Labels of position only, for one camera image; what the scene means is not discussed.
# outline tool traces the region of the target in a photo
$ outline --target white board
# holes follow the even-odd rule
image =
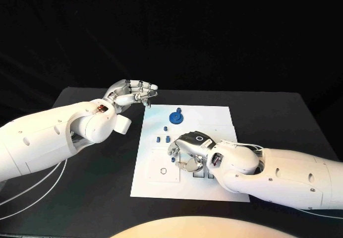
[[[182,109],[184,122],[171,123],[171,113]],[[171,143],[191,131],[201,131],[220,142],[238,141],[228,107],[152,105],[146,109],[137,154],[132,197],[156,197],[215,201],[250,202],[250,196],[227,191],[205,168],[198,173],[182,171],[168,155]],[[181,153],[175,161],[188,162]]]

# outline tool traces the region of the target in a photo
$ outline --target tan surface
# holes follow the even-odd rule
[[[148,222],[113,238],[293,238],[273,228],[220,217],[172,217]]]

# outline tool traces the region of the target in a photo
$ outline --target robotic arm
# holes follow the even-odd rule
[[[217,143],[198,131],[172,143],[169,155],[181,151],[192,156],[188,163],[176,163],[181,169],[197,172],[207,166],[233,193],[297,209],[343,209],[343,163],[290,150],[227,140]]]
[[[150,107],[158,86],[122,80],[103,99],[31,114],[0,128],[0,182],[41,171],[73,157],[113,130],[126,134],[132,121],[119,115],[133,103]]]

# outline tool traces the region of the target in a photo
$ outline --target black backdrop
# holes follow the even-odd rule
[[[107,88],[123,78],[162,89],[299,92],[341,155],[339,10],[287,2],[0,1],[0,122],[51,108],[65,87]]]

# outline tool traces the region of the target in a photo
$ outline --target table surface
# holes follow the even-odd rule
[[[67,88],[55,106],[101,98],[107,89]],[[338,160],[316,120],[297,93],[159,90],[153,104],[228,106],[238,141],[296,150]],[[145,107],[123,113],[129,132],[86,148],[68,160],[50,195],[16,216],[0,220],[0,234],[110,237],[127,228],[175,216],[217,216],[276,228],[297,237],[343,237],[343,220],[323,218],[251,196],[251,203],[130,197]],[[63,166],[44,183],[0,206],[2,217],[25,208],[50,190]],[[0,201],[28,189],[47,169],[8,181]],[[343,211],[316,211],[343,217]]]

